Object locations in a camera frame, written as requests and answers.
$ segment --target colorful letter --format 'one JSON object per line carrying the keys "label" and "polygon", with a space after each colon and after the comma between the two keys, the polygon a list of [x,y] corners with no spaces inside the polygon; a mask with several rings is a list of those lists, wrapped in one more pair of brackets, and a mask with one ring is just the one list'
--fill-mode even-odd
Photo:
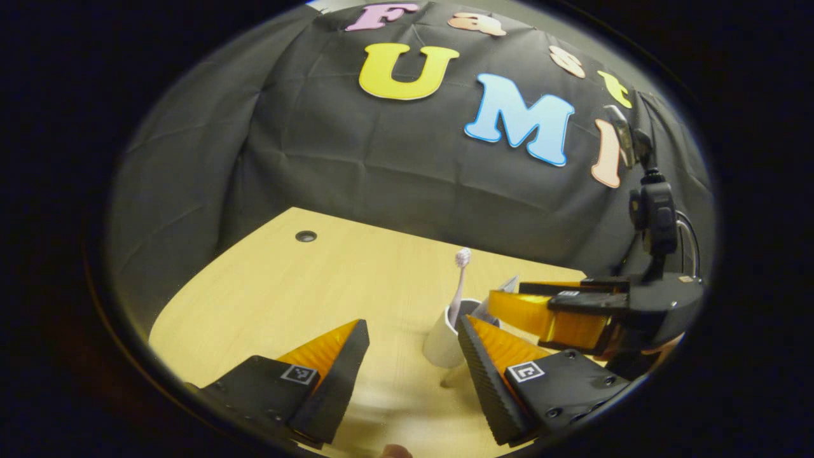
{"label": "colorful letter", "polygon": [[575,77],[585,77],[585,71],[582,69],[582,63],[573,54],[556,46],[549,46],[549,51],[551,51],[550,56],[554,63]]}
{"label": "colorful letter", "polygon": [[421,52],[427,55],[427,62],[416,81],[402,82],[393,79],[393,67],[399,55],[409,51],[409,46],[401,43],[376,43],[365,48],[367,59],[359,72],[359,85],[368,94],[385,99],[413,100],[432,94],[441,86],[447,64],[460,54],[449,48],[425,46]]}
{"label": "colorful letter", "polygon": [[455,13],[454,17],[447,21],[447,24],[452,25],[455,29],[479,30],[495,37],[506,35],[505,30],[501,29],[499,20],[477,13]]}
{"label": "colorful letter", "polygon": [[519,146],[523,140],[537,129],[537,137],[526,146],[528,153],[551,165],[565,165],[565,131],[568,117],[574,107],[555,95],[544,95],[531,108],[526,103],[514,81],[489,73],[478,75],[484,85],[484,97],[475,122],[467,124],[464,132],[470,137],[486,142],[497,142],[501,133],[497,120],[503,117],[503,126],[509,145]]}
{"label": "colorful letter", "polygon": [[619,80],[616,79],[615,76],[601,71],[597,71],[597,73],[599,73],[600,77],[605,78],[605,87],[608,88],[608,92],[610,92],[610,95],[612,95],[617,102],[621,103],[625,108],[633,108],[633,104],[630,103],[630,100],[624,98],[628,90],[619,83]]}
{"label": "colorful letter", "polygon": [[369,5],[355,24],[345,28],[346,31],[380,29],[384,27],[382,19],[390,22],[397,20],[405,11],[418,11],[415,3],[392,3],[389,5]]}
{"label": "colorful letter", "polygon": [[597,119],[599,128],[599,159],[591,167],[591,175],[608,187],[619,187],[619,139],[610,122]]}

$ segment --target wooden table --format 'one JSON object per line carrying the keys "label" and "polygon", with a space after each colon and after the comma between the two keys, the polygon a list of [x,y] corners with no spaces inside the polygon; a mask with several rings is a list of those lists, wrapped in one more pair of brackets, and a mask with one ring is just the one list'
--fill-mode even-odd
{"label": "wooden table", "polygon": [[[314,231],[317,239],[295,239]],[[205,267],[158,317],[150,345],[182,380],[204,387],[252,355],[277,358],[363,318],[370,348],[326,456],[378,457],[387,443],[416,458],[503,455],[468,377],[442,388],[422,344],[457,288],[461,247],[292,208]],[[472,250],[464,297],[581,272]],[[505,325],[536,342],[536,337]]]}

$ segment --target letter u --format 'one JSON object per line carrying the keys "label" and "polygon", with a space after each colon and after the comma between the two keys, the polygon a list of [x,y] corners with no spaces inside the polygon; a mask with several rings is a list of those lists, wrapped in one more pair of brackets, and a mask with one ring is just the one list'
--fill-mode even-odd
{"label": "letter u", "polygon": [[393,68],[399,56],[409,51],[402,43],[376,43],[365,48],[367,59],[359,72],[359,85],[365,92],[385,99],[414,100],[431,95],[441,86],[447,64],[460,54],[439,46],[425,46],[421,52],[427,56],[421,77],[402,82],[393,79]]}

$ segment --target black cloth backdrop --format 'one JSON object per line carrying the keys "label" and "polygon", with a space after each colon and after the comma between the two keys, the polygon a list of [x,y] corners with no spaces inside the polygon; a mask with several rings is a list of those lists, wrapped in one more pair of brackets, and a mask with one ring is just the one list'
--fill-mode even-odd
{"label": "black cloth backdrop", "polygon": [[[361,7],[325,15],[301,7],[245,33],[191,69],[138,128],[113,181],[107,268],[125,313],[144,337],[172,296],[219,253],[291,206],[607,275],[634,240],[628,192],[641,167],[620,165],[619,188],[590,174],[602,106],[618,104],[601,70],[628,88],[636,126],[652,126],[659,168],[691,218],[709,272],[714,240],[710,179],[693,133],[656,96],[543,30],[488,11],[416,2],[386,27],[345,32]],[[459,11],[491,15],[507,32],[455,29]],[[369,95],[359,86],[365,47],[410,46],[394,68],[418,78],[422,46],[460,53],[424,99]],[[549,57],[576,56],[579,79]],[[526,104],[557,95],[574,106],[567,163],[555,167],[504,138],[467,136],[484,88],[479,73],[517,84]],[[646,258],[630,262],[643,269]]]}

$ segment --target blue letter m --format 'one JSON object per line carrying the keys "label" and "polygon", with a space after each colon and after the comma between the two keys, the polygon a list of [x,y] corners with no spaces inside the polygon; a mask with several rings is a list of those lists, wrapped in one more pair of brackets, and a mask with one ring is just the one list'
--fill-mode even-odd
{"label": "blue letter m", "polygon": [[501,133],[497,119],[503,117],[506,137],[512,148],[537,129],[537,138],[529,142],[529,154],[552,165],[565,165],[565,129],[574,107],[556,95],[544,95],[531,108],[526,103],[514,81],[489,73],[478,75],[484,85],[484,97],[475,122],[467,124],[464,132],[470,137],[487,142],[497,142]]}

